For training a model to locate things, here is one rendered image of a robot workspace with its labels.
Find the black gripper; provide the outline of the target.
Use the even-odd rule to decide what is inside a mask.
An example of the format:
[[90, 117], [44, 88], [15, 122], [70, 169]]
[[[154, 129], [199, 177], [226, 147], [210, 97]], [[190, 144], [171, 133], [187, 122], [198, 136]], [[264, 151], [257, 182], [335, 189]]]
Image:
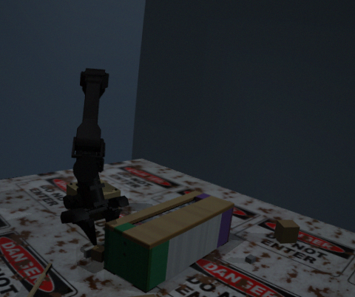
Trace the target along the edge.
[[[83, 229], [91, 243], [97, 245], [94, 219], [90, 219], [89, 215], [104, 211], [102, 215], [106, 222], [119, 219], [122, 208], [128, 206], [129, 201], [125, 196], [104, 199], [102, 188], [105, 185], [100, 180], [84, 183], [78, 187], [77, 192], [81, 194], [83, 205], [80, 208], [62, 212], [61, 224], [77, 224]], [[101, 207], [98, 207], [99, 205]]]

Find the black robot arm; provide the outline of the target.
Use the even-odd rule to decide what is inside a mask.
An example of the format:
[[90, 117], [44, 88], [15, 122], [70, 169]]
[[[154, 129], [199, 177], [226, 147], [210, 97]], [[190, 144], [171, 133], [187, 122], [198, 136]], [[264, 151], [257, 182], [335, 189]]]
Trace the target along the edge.
[[[86, 68], [80, 75], [80, 86], [85, 94], [84, 116], [72, 142], [72, 158], [76, 158], [73, 173], [77, 186], [99, 180], [98, 172], [104, 170], [105, 142], [98, 126], [98, 104], [108, 87], [108, 80], [109, 73], [105, 69]], [[71, 210], [83, 205], [80, 193], [72, 197], [65, 195], [63, 201], [65, 208]]]

